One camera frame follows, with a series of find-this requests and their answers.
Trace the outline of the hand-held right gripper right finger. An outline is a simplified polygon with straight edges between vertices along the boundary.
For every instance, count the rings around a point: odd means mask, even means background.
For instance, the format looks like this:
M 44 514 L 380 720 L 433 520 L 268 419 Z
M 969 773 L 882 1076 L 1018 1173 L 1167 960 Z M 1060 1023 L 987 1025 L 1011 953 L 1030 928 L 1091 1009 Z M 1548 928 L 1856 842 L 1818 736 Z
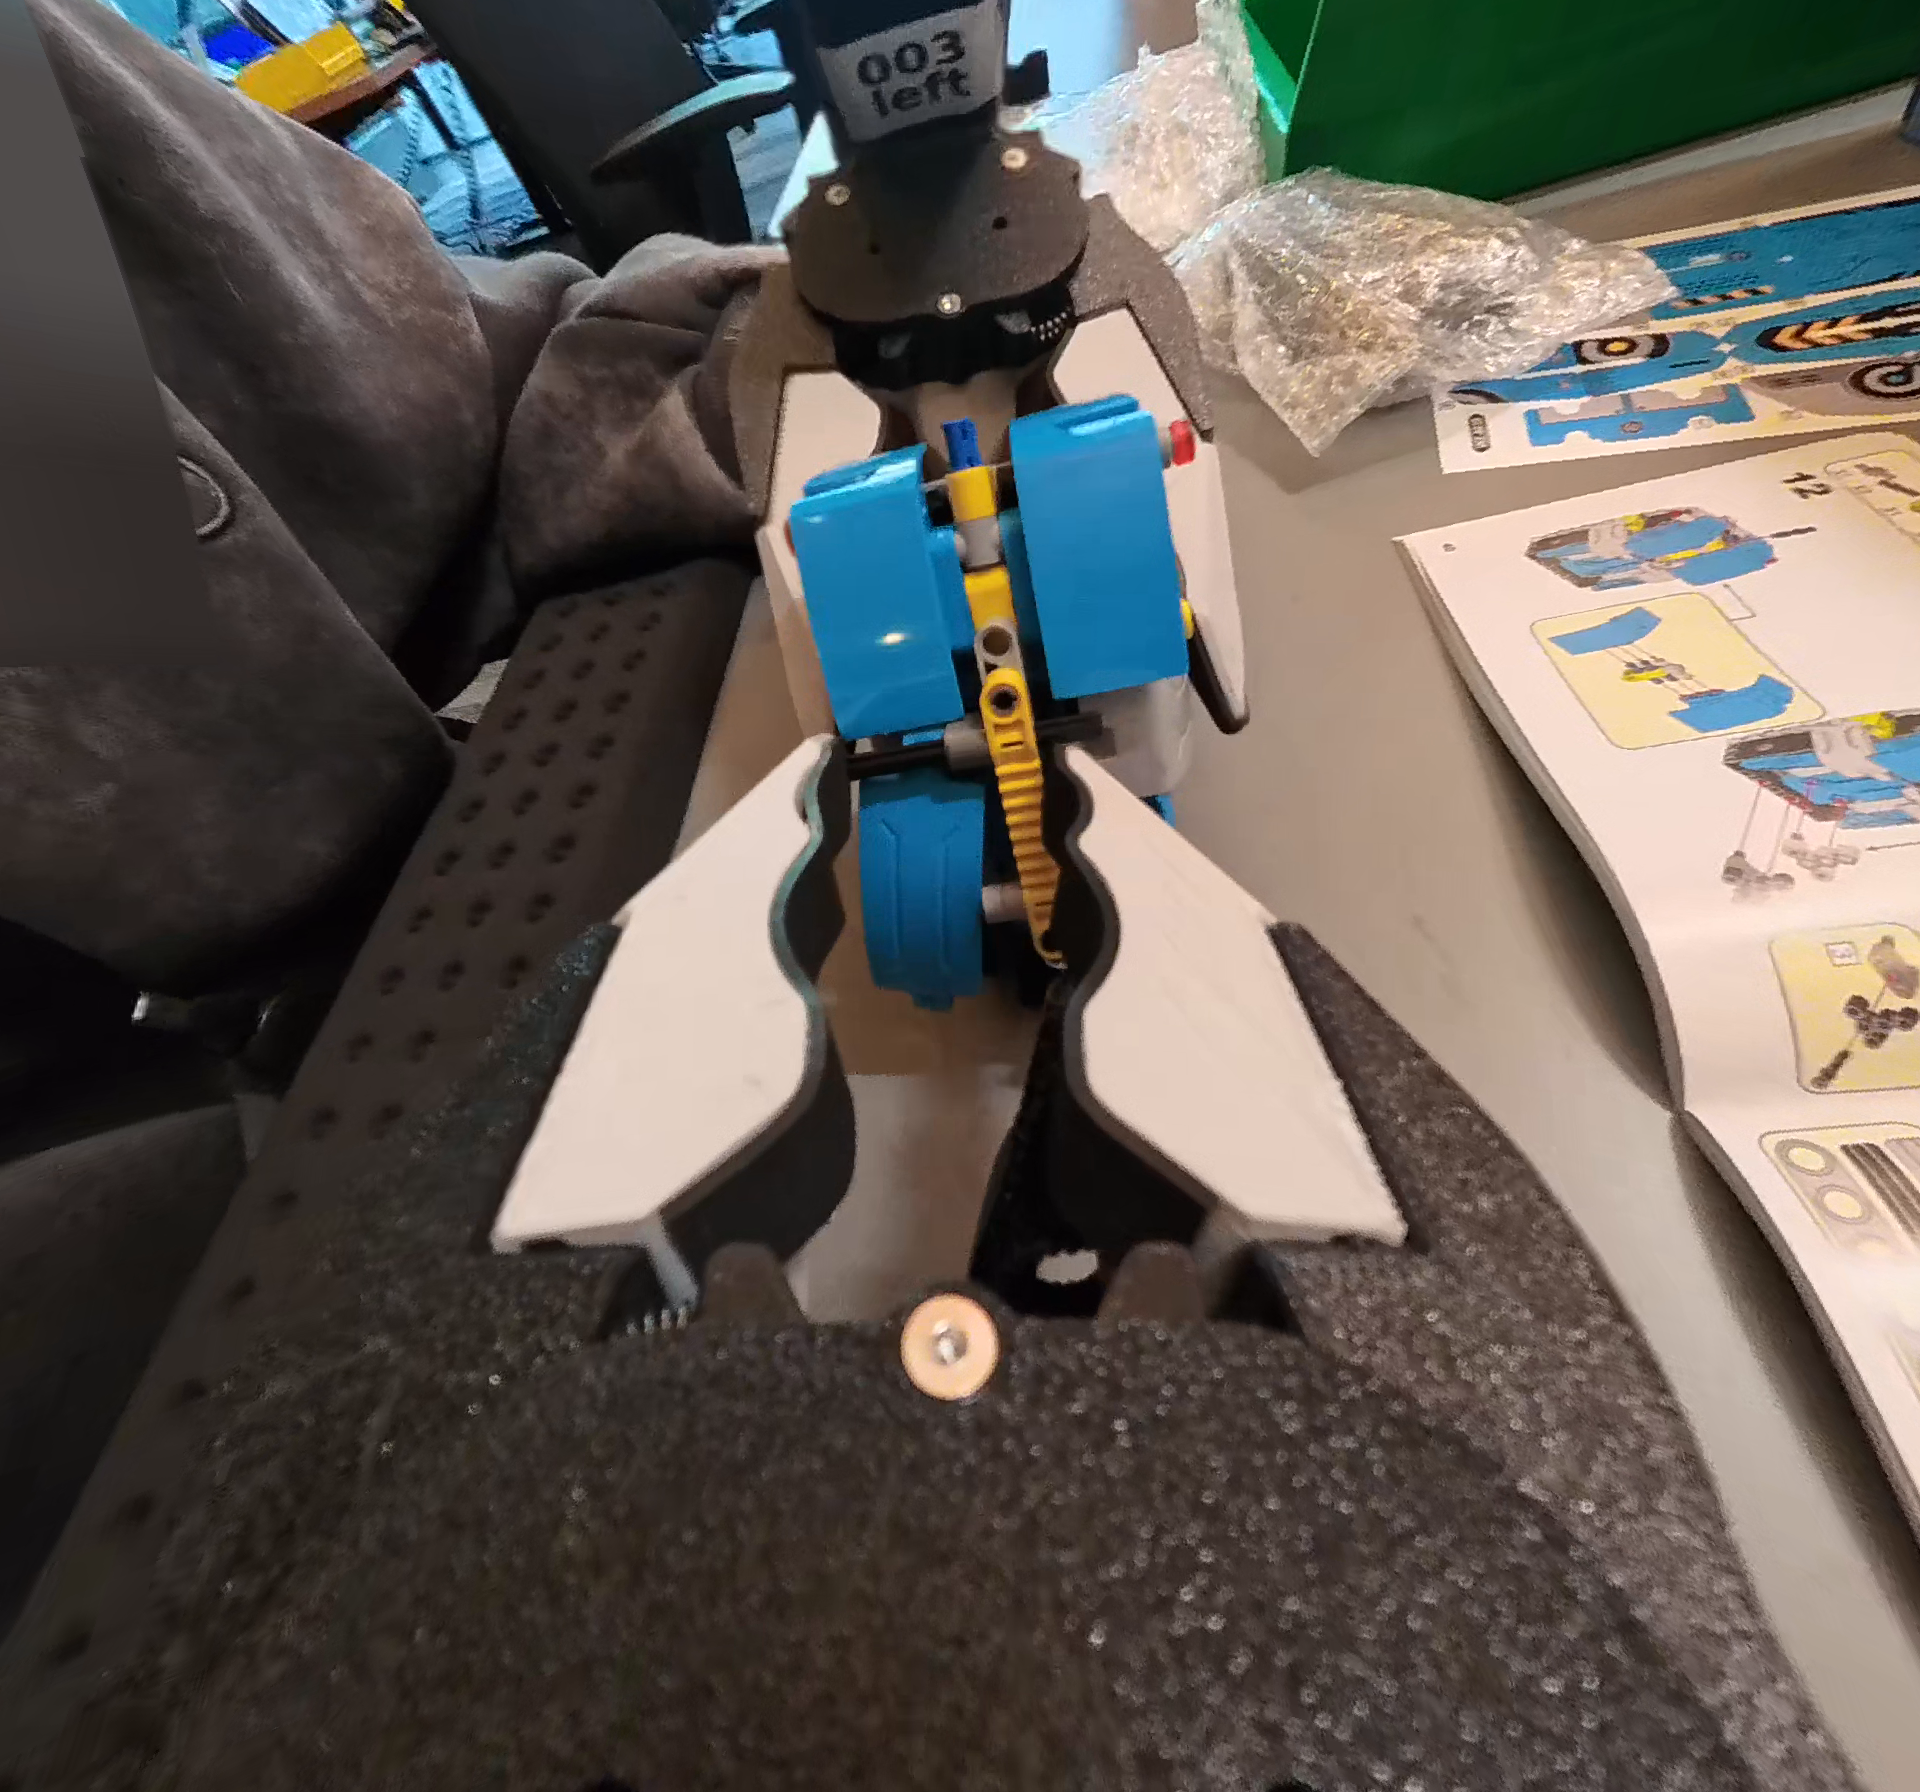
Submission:
M 1404 1212 L 1275 920 L 1087 749 L 1063 748 L 1054 766 L 1070 1098 L 1196 1209 L 1201 1268 L 1266 1244 L 1402 1248 Z

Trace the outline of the blue curved panel piece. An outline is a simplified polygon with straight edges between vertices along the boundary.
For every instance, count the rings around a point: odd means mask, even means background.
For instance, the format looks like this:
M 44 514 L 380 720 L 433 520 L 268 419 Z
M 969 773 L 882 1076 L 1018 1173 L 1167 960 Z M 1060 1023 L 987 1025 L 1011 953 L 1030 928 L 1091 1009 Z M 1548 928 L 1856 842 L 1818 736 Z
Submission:
M 949 1013 L 985 985 L 987 791 L 932 769 L 858 784 L 862 950 L 877 990 Z

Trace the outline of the printed paper sheet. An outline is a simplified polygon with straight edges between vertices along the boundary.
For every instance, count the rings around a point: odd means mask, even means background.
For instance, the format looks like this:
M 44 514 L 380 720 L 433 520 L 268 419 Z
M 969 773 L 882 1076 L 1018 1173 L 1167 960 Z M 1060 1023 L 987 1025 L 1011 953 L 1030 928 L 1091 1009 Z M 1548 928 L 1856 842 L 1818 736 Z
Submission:
M 1440 392 L 1444 473 L 1915 425 L 1915 189 L 1637 249 L 1668 299 L 1521 376 Z

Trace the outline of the green plastic bin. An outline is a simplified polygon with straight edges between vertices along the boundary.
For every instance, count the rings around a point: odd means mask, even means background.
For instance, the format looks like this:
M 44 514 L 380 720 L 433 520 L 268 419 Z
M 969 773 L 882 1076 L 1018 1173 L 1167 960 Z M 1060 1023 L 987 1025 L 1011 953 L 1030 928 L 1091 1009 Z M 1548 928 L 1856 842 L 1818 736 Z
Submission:
M 1915 74 L 1915 0 L 1239 0 L 1273 181 L 1536 192 Z

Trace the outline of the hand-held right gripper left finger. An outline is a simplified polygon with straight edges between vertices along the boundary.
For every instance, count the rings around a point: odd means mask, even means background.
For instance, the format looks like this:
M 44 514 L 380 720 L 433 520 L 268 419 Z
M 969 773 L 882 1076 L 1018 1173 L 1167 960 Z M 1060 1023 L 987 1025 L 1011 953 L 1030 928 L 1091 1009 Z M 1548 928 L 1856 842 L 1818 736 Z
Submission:
M 811 736 L 611 920 L 493 1251 L 635 1249 L 690 1307 L 721 1249 L 790 1262 L 827 1226 L 856 1148 L 820 991 L 849 829 L 846 753 Z

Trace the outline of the grey desk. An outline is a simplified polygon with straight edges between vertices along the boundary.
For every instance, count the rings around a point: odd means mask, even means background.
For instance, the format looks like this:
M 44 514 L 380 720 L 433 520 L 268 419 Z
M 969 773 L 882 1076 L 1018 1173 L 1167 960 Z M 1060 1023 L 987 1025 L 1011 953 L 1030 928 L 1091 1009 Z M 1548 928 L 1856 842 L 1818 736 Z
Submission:
M 1915 182 L 1907 80 L 1524 199 L 1589 239 Z M 1585 1236 L 1689 1411 L 1754 1591 L 1871 1789 L 1915 1780 L 1915 1545 L 1763 1230 L 1667 1101 L 1657 1029 L 1589 869 L 1455 680 L 1395 539 L 1680 456 L 1444 478 L 1424 406 L 1311 461 L 1236 382 L 1213 413 L 1251 725 L 1201 727 L 1181 831 L 1307 925 L 1470 1092 Z M 794 1263 L 816 1318 L 888 1314 L 965 1265 L 1033 1015 L 876 993 L 858 928 L 824 987 L 860 1132 Z

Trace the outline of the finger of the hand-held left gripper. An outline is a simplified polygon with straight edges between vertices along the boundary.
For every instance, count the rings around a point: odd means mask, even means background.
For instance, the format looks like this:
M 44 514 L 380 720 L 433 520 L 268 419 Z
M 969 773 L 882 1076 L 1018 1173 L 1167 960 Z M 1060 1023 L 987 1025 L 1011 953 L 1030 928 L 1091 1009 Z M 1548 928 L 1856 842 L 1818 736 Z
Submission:
M 1165 498 L 1194 618 L 1192 680 L 1215 730 L 1236 736 L 1250 722 L 1244 628 L 1218 452 L 1198 382 L 1181 390 L 1136 313 L 1114 306 L 1076 325 L 1050 368 L 1050 384 L 1065 406 L 1132 396 L 1152 416 L 1167 451 L 1172 425 L 1189 427 L 1192 455 L 1165 458 Z
M 882 429 L 882 410 L 843 374 L 792 372 L 783 380 L 755 550 L 800 737 L 832 731 L 832 705 L 806 610 L 788 514 L 813 478 L 873 456 Z

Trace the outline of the blue yellow toy brick model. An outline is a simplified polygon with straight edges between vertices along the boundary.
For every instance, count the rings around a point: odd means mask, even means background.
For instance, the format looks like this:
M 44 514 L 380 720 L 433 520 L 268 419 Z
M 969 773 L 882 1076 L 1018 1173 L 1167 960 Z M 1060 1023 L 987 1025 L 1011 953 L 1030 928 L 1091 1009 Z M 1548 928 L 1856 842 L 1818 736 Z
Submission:
M 1014 419 L 999 462 L 969 417 L 942 436 L 942 476 L 908 447 L 813 478 L 790 544 L 849 752 L 987 727 L 996 765 L 952 774 L 987 791 L 985 982 L 1010 948 L 994 928 L 1056 971 L 1049 757 L 1087 749 L 1165 820 L 1188 766 L 1194 618 L 1165 458 L 1188 458 L 1192 432 L 1176 422 L 1167 451 L 1152 416 L 1113 395 Z M 1067 712 L 1097 712 L 1107 731 L 1035 746 L 1037 720 Z

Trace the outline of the white instruction booklet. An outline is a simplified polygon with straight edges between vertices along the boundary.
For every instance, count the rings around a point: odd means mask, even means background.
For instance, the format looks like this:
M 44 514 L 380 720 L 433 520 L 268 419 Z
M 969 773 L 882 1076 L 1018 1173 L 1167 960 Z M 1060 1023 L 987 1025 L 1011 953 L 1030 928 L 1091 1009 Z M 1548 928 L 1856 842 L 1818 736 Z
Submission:
M 1677 1109 L 1915 1522 L 1915 439 L 1882 424 L 1399 547 L 1607 892 Z

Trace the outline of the yellow plastic bin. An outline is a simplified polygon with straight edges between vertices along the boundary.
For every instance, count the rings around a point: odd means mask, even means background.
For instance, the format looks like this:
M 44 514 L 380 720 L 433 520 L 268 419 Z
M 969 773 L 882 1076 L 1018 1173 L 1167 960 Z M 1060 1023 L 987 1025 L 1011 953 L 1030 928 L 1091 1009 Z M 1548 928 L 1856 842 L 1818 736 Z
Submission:
M 334 22 L 242 66 L 232 85 L 246 99 L 292 116 L 369 74 L 369 55 L 359 38 Z

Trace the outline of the person's left forearm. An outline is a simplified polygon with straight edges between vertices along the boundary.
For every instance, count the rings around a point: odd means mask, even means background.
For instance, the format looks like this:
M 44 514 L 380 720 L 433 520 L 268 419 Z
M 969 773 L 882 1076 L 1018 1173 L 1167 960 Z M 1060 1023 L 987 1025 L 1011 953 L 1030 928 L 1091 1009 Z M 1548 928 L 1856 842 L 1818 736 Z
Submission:
M 733 353 L 777 245 L 659 235 L 568 287 L 508 410 L 498 539 L 520 606 L 751 550 Z

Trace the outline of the black office chair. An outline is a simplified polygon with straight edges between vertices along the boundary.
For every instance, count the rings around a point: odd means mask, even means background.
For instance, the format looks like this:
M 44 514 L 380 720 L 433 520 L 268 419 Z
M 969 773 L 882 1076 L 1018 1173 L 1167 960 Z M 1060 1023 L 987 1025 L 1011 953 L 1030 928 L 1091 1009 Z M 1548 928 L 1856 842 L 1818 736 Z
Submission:
M 792 76 L 711 76 L 657 0 L 404 4 L 592 268 L 663 234 L 754 241 L 729 134 L 784 108 Z

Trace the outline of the thin black axle rod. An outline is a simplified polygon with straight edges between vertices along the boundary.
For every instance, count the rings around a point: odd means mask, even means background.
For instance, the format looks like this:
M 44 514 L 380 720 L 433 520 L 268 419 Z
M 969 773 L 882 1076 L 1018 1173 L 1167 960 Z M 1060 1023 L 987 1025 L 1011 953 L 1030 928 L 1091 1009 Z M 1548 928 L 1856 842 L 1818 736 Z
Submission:
M 1033 739 L 1038 748 L 1050 748 L 1086 744 L 1102 737 L 1105 731 L 1107 725 L 1100 715 L 1080 711 L 1060 717 L 1040 717 L 1035 725 Z M 872 780 L 923 769 L 969 774 L 990 769 L 996 758 L 998 752 L 982 722 L 956 720 L 932 737 L 852 749 L 846 757 L 846 766 L 852 780 Z

